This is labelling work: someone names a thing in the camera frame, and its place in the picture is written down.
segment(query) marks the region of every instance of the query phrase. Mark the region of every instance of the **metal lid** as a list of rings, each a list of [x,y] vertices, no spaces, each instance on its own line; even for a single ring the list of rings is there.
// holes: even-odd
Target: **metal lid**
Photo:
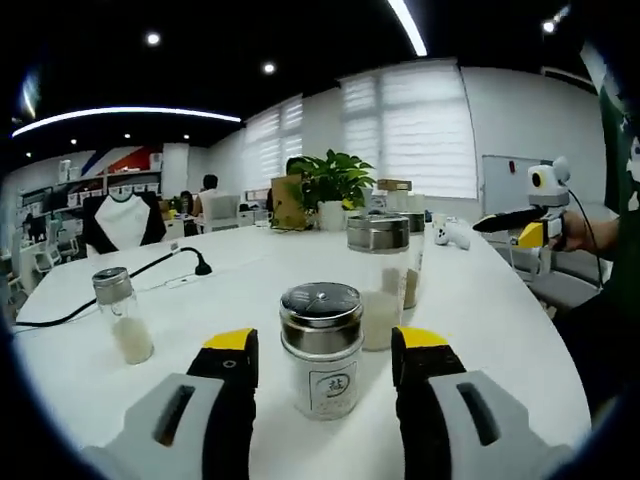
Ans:
[[[306,353],[331,354],[360,339],[360,294],[340,283],[306,283],[280,298],[282,339]]]
[[[101,305],[119,302],[133,294],[129,272],[124,267],[100,270],[91,280],[96,299]]]
[[[398,212],[409,220],[409,233],[424,232],[424,212]]]
[[[409,248],[409,220],[395,213],[350,217],[347,243],[350,249],[359,252],[404,251]]]

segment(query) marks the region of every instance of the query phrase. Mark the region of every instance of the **ceiling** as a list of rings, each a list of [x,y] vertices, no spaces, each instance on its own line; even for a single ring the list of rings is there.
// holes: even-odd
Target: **ceiling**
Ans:
[[[406,0],[428,58],[462,65],[539,72],[551,65],[586,76],[571,30],[543,38],[541,23],[565,1]],[[5,169],[74,150],[184,141],[209,146],[242,124],[168,115],[117,114],[44,126],[9,139],[30,121],[18,108],[31,73],[40,99],[36,119],[123,105],[211,111],[246,120],[298,93],[337,86],[337,79],[416,58],[386,0],[180,2],[83,0],[20,2],[3,29],[16,53],[0,118]],[[149,47],[146,32],[161,35]],[[271,61],[273,75],[261,66]],[[11,117],[22,120],[19,125]],[[131,138],[124,138],[129,133]],[[77,144],[71,145],[70,139]]]

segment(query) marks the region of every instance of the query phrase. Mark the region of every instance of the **window blind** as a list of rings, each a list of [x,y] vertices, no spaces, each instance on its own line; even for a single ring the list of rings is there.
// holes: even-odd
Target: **window blind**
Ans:
[[[244,190],[271,186],[287,160],[302,154],[302,97],[292,98],[247,122],[243,150]]]
[[[371,155],[374,161],[363,160],[378,177],[411,180],[417,193],[477,198],[473,130],[457,67],[425,63],[367,78],[372,89],[343,82],[347,152]]]

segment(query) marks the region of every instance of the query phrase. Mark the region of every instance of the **jar label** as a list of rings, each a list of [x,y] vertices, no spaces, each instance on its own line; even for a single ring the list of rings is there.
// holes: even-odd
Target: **jar label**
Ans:
[[[339,415],[351,410],[358,398],[358,362],[330,372],[309,372],[310,409],[318,415]]]

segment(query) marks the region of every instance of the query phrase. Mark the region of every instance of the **potted plant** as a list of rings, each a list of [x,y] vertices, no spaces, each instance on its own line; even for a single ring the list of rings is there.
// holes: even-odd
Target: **potted plant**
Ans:
[[[322,230],[337,231],[344,229],[345,209],[364,207],[362,188],[375,183],[368,172],[372,168],[356,156],[328,150],[326,159],[298,157],[288,173],[302,175],[292,194],[307,215],[317,214]]]

